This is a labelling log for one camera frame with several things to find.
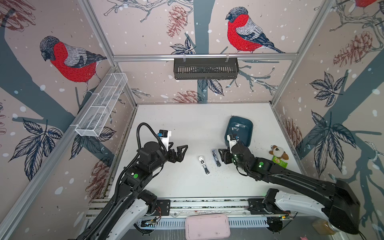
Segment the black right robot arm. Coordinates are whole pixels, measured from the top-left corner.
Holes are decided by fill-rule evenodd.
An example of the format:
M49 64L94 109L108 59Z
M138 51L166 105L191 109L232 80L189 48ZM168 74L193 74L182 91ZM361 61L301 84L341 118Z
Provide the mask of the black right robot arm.
M335 183L316 180L287 170L271 160L257 158L242 143L219 149L222 162L234 164L245 177L287 187L299 193L285 197L277 189L269 189L264 198L268 212L275 209L296 211L327 220L336 229L359 234L360 202L351 187L344 181Z

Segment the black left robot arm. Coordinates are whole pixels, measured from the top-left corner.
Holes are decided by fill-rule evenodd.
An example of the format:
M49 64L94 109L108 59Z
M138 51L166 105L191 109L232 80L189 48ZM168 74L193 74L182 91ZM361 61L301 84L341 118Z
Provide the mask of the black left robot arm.
M112 198L79 240L120 240L139 219L156 211L157 196L146 190L165 163L184 160L187 145L173 150L170 131L155 133L147 123L137 127L137 154L120 173Z

